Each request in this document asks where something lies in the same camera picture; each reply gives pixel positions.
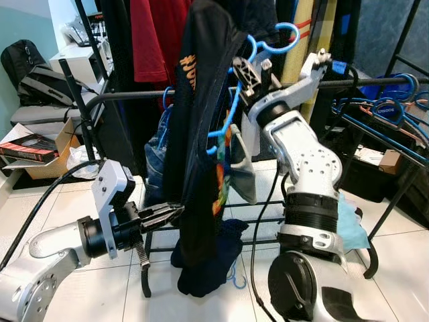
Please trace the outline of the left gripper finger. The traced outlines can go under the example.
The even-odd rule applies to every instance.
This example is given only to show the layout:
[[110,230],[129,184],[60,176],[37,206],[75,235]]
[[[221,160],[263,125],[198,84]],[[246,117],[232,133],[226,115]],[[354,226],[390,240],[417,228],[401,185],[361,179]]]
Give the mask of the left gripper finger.
[[149,214],[140,217],[139,232],[140,233],[149,233],[154,232],[155,230],[166,226],[166,224],[171,223],[175,218],[179,218],[180,213],[162,213],[162,214]]
[[184,209],[181,203],[158,203],[139,211],[138,217],[142,221],[171,221],[180,217]]

